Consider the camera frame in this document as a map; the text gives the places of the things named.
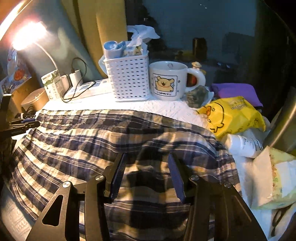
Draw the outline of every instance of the perforated basket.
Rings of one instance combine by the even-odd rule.
[[[148,51],[145,55],[105,59],[104,62],[116,101],[150,97]]]

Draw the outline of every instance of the white plastic bottle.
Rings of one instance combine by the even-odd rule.
[[[221,142],[232,155],[256,158],[263,151],[259,140],[239,135],[227,134]]]

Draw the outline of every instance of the charging cable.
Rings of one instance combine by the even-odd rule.
[[[72,63],[71,63],[71,73],[75,73],[75,69],[73,68],[73,62],[74,62],[74,60],[80,60],[80,61],[82,61],[83,63],[84,63],[84,65],[85,65],[85,73],[84,73],[84,75],[81,77],[81,79],[78,81],[78,83],[77,83],[77,85],[76,85],[76,87],[75,87],[75,90],[74,90],[74,94],[73,94],[73,96],[71,97],[71,98],[69,98],[69,99],[65,99],[65,95],[68,93],[68,91],[72,88],[72,86],[71,86],[71,81],[70,81],[70,79],[69,79],[69,76],[66,74],[66,76],[67,76],[67,79],[68,79],[68,82],[69,82],[69,88],[67,89],[67,91],[63,94],[63,97],[62,97],[62,101],[64,102],[64,103],[69,103],[71,100],[73,100],[74,98],[77,98],[78,96],[80,96],[81,94],[83,94],[85,91],[87,91],[89,88],[91,88],[91,87],[93,87],[95,84],[96,84],[96,82],[92,82],[92,85],[90,85],[88,88],[86,88],[83,92],[81,92],[79,95],[77,95],[77,96],[75,96],[75,93],[76,93],[76,91],[77,91],[77,88],[78,88],[78,86],[79,86],[79,84],[80,84],[80,82],[82,81],[82,79],[84,78],[84,76],[86,75],[86,72],[87,72],[87,64],[86,64],[86,62],[83,60],[83,59],[81,59],[81,58],[79,58],[79,57],[76,57],[76,58],[74,58],[74,59],[72,59]]]

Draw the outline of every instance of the silver thermos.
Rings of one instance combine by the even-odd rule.
[[[291,86],[281,112],[264,141],[264,147],[296,154],[296,88]]]

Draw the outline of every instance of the folded shirt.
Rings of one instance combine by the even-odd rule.
[[[210,90],[218,98],[244,97],[252,106],[263,107],[252,85],[241,83],[211,84]]]

